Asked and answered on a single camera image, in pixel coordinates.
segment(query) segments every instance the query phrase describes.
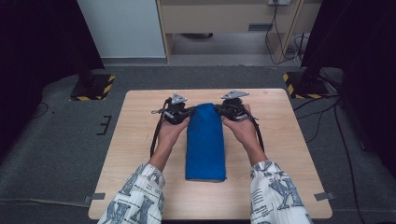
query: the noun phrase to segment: finger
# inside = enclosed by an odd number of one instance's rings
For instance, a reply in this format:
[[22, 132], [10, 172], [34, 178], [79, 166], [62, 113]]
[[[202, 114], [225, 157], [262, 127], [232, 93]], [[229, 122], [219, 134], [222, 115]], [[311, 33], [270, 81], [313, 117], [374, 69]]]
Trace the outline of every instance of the finger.
[[221, 116], [221, 120], [222, 120], [222, 123], [223, 123], [225, 126], [227, 126], [227, 127], [230, 128], [230, 124], [231, 124], [232, 121], [230, 121], [229, 119], [227, 119], [227, 118], [224, 117], [224, 116]]
[[250, 113], [250, 105], [244, 105], [244, 107]]
[[190, 117], [185, 118], [180, 124], [179, 126], [181, 127], [181, 129], [185, 129], [190, 123]]
[[165, 118], [163, 118], [163, 120], [161, 121], [161, 125], [169, 125], [171, 123], [169, 123], [168, 120], [166, 120]]

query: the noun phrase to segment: blue cloth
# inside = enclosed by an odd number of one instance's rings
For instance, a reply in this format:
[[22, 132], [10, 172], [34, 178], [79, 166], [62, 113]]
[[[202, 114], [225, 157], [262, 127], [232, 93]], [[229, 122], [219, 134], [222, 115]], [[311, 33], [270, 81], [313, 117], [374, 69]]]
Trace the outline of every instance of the blue cloth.
[[196, 106], [187, 128], [186, 179], [224, 181], [222, 122], [213, 104]]

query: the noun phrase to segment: white wall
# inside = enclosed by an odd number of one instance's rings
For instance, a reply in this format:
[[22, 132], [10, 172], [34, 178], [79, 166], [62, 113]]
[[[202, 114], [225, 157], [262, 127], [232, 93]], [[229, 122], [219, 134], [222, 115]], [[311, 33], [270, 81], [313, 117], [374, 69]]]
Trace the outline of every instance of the white wall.
[[78, 0], [102, 58], [165, 58], [155, 0]]

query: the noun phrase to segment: patterned sleeve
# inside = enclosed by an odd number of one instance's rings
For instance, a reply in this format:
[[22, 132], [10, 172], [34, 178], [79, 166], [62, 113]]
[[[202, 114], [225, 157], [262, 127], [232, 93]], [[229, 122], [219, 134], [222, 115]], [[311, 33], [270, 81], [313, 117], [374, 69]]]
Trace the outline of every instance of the patterned sleeve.
[[141, 165], [127, 179], [98, 223], [161, 223], [164, 185], [160, 170], [150, 164]]
[[250, 177], [251, 223], [313, 223], [294, 183], [275, 162], [258, 162]]

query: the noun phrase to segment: wooden table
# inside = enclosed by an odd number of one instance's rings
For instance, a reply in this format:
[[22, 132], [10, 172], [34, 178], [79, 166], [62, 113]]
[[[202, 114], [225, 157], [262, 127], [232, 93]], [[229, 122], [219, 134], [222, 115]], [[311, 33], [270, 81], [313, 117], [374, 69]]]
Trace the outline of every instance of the wooden table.
[[[127, 177], [149, 160], [149, 148], [163, 101], [174, 92], [188, 98], [187, 106], [202, 103], [221, 104], [220, 96], [229, 90], [129, 91], [100, 175], [89, 217], [99, 219], [107, 205], [122, 188]], [[242, 98], [249, 104], [261, 127], [265, 152], [293, 179], [312, 218], [329, 218], [332, 209], [327, 200], [317, 201], [323, 192], [317, 170], [306, 147], [288, 95], [281, 89], [250, 89]], [[163, 219], [249, 219], [250, 165], [248, 155], [233, 133], [223, 125], [226, 147], [227, 179], [221, 183], [185, 180], [186, 131], [174, 146], [163, 172], [165, 206]]]

